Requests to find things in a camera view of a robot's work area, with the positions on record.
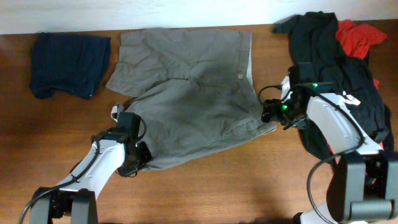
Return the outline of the grey shorts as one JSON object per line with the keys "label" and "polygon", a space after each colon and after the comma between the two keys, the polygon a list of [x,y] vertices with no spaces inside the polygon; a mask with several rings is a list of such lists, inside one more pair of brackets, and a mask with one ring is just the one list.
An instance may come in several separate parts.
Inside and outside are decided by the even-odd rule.
{"label": "grey shorts", "polygon": [[121,35],[107,88],[130,96],[164,170],[271,133],[252,85],[252,34],[241,30],[145,29]]}

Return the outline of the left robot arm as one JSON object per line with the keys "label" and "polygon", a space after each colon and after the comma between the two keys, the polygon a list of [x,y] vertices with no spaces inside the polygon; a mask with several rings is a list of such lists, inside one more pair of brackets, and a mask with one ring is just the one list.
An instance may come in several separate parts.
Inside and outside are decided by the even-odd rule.
{"label": "left robot arm", "polygon": [[53,187],[40,187],[23,210],[30,223],[52,223],[64,216],[71,223],[97,223],[96,200],[113,174],[135,177],[152,160],[142,140],[145,121],[135,113],[121,112],[116,126],[91,139],[89,153]]}

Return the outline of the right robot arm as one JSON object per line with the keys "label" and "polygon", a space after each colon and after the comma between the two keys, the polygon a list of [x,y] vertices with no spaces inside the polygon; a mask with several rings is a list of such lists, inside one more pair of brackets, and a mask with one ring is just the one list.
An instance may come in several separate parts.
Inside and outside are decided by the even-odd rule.
{"label": "right robot arm", "polygon": [[279,122],[284,129],[305,129],[312,121],[322,132],[331,155],[316,163],[307,177],[307,195],[312,196],[315,171],[334,162],[326,202],[298,213],[294,222],[375,223],[397,218],[397,153],[386,152],[362,129],[346,107],[359,105],[356,98],[333,91],[332,82],[318,82],[312,65],[301,63],[275,88],[279,99],[262,101],[264,122]]}

